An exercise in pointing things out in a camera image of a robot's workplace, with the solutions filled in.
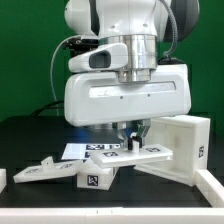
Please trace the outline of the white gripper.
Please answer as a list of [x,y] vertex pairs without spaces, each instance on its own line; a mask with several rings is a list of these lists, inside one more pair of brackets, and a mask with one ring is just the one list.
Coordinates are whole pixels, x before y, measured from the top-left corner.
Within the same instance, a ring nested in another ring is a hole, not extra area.
[[137,138],[144,146],[151,118],[186,114],[190,108],[184,64],[160,65],[148,82],[121,83],[114,72],[77,74],[68,79],[65,88],[65,119],[73,126],[117,123],[124,148],[129,145],[125,122],[141,120]]

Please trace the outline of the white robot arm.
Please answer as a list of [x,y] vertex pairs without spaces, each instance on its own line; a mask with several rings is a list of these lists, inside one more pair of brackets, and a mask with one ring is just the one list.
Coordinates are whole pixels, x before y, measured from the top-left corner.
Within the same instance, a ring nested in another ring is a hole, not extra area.
[[198,14],[198,0],[69,0],[66,23],[92,46],[68,62],[66,120],[110,123],[132,149],[151,119],[188,113],[188,68],[171,54]]

